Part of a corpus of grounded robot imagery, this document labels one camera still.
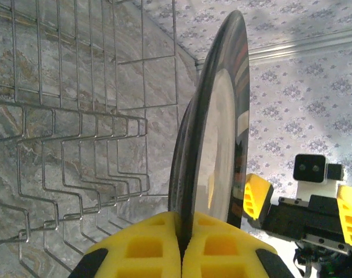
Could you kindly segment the aluminium frame post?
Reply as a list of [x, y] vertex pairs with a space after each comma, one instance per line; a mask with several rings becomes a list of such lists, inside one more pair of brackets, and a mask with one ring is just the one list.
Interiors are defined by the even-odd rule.
[[251, 63], [266, 63], [272, 60], [352, 48], [352, 29], [296, 39], [284, 43], [253, 47], [248, 50]]

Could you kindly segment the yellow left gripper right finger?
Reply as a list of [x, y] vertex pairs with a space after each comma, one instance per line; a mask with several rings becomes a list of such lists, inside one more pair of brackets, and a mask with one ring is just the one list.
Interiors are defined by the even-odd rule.
[[182, 278], [295, 278], [271, 245], [203, 213], [182, 260]]

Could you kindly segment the black plate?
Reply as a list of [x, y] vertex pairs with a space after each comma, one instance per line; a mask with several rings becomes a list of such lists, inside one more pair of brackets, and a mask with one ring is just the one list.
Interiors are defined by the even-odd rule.
[[181, 252], [199, 212], [241, 225], [249, 118], [247, 30], [242, 12], [234, 10], [210, 47], [175, 143], [168, 210], [176, 214]]

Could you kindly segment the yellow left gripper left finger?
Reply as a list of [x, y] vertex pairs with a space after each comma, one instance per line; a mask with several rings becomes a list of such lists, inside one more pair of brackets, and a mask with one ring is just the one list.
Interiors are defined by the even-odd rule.
[[104, 238], [67, 278], [181, 278], [176, 220], [163, 212]]

